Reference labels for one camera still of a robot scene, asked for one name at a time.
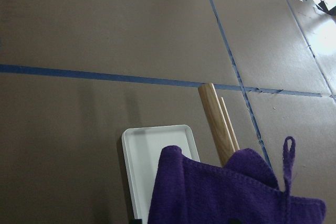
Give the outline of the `purple microfiber towel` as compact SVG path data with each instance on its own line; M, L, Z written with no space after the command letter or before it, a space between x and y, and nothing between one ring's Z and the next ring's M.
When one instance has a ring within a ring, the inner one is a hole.
M323 200L291 194L296 142L283 145L281 190L254 150L236 151L225 166L191 160L178 146L161 151L148 223L323 223Z

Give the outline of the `white towel rack base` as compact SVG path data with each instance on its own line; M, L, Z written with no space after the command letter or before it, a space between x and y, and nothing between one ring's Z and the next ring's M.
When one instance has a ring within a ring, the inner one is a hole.
M122 148L135 219L148 222L153 187L163 148L178 146L184 156L199 162L188 125L130 128L122 134Z

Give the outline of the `upper wooden rack bar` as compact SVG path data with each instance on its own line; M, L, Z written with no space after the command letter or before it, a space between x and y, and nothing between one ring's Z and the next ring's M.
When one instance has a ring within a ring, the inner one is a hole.
M222 166L225 166L235 149L229 133L219 98L212 83L198 87L203 109L214 139L216 150Z

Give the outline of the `wooden rack bar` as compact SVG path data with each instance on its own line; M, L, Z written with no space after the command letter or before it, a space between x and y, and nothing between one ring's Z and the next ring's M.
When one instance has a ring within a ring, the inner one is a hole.
M228 127L228 131L229 131L229 135L230 135L231 140L232 140L234 151L236 152L236 151L240 150L240 148L239 148L239 144L238 144L238 141L237 141L237 138L236 138L233 126L232 126L232 122L230 120L230 117L229 117L229 114L228 114L228 111L227 111L227 107L226 107L226 104L225 104L225 101L224 101L223 97L220 97L219 103L220 103L220 106L222 108L222 112L224 114L224 119L225 119L227 127Z
M216 150L222 166L225 166L235 149L229 133L219 98L212 83L198 87L203 109L214 139Z

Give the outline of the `lower wooden rack bar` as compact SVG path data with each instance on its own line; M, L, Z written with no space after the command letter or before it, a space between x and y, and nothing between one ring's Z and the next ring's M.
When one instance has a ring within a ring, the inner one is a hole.
M234 151L236 152L236 151L240 150L240 148L239 148L239 144L238 144L238 141L237 141L237 138L236 138L233 126L232 126L232 122L230 120L230 117L229 117L229 114L228 114L228 111L227 111L227 107L226 107L226 104L225 104L225 101L224 101L223 97L220 97L219 103L220 103L220 106L222 108L222 112L224 114L224 119L225 119L227 127L228 127L228 131L229 131L229 135L230 135L231 140L232 140Z

